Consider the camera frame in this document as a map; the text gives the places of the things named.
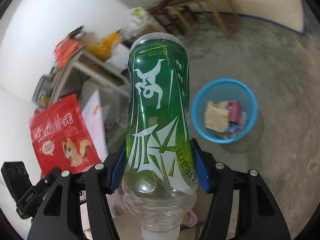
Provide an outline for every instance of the red can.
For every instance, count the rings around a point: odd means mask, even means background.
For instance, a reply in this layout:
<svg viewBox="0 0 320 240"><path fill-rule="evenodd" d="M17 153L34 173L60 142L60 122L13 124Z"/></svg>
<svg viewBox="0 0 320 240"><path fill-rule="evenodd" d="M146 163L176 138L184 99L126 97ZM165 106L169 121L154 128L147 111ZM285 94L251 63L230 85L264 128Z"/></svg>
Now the red can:
<svg viewBox="0 0 320 240"><path fill-rule="evenodd" d="M241 105L236 101L230 101L227 110L229 110L229 122L239 124L241 119Z"/></svg>

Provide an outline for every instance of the cartoon squirrel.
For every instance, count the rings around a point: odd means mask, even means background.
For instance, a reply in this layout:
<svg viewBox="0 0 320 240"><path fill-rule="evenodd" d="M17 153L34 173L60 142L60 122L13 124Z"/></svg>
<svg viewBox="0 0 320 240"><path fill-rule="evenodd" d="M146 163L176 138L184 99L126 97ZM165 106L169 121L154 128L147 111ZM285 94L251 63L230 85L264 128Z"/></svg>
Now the cartoon squirrel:
<svg viewBox="0 0 320 240"><path fill-rule="evenodd" d="M78 167L87 155L87 147L91 147L91 142L87 139L80 142L79 154L77 153L77 146L70 138L65 143L62 143L63 151L67 159L71 162L71 167Z"/></svg>

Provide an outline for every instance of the bottle cap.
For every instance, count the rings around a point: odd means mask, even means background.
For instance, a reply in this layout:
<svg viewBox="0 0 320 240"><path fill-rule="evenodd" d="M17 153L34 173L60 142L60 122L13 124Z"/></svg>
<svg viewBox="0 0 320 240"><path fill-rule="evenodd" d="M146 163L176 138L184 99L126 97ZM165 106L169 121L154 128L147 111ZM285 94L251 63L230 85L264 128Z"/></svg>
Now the bottle cap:
<svg viewBox="0 0 320 240"><path fill-rule="evenodd" d="M150 232L141 227L141 234L144 240L177 240L180 233L180 225L170 232L156 233Z"/></svg>

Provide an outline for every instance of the blue trash can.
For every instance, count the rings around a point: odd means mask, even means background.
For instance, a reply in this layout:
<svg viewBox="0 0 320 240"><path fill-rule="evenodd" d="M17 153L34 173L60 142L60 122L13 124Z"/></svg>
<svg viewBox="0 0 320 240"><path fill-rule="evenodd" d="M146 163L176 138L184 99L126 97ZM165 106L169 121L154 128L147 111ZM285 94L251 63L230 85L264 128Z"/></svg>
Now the blue trash can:
<svg viewBox="0 0 320 240"><path fill-rule="evenodd" d="M243 131L232 138L221 139L215 131L204 127L204 111L209 100L216 104L226 100L238 102L242 111L247 114ZM257 100L252 91L242 82L228 78L214 80L201 88L191 107L191 121L196 131L203 138L221 144L236 142L243 138L256 122L257 114Z"/></svg>

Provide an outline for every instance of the bottle body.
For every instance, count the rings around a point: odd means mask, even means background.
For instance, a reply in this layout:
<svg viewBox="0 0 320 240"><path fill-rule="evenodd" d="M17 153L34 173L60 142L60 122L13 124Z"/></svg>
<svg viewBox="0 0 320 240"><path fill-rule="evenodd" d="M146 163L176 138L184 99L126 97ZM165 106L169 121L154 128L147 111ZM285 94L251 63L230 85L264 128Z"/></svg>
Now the bottle body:
<svg viewBox="0 0 320 240"><path fill-rule="evenodd" d="M198 182L188 132L188 56L167 33L132 46L124 202L145 239L175 239L196 202Z"/></svg>

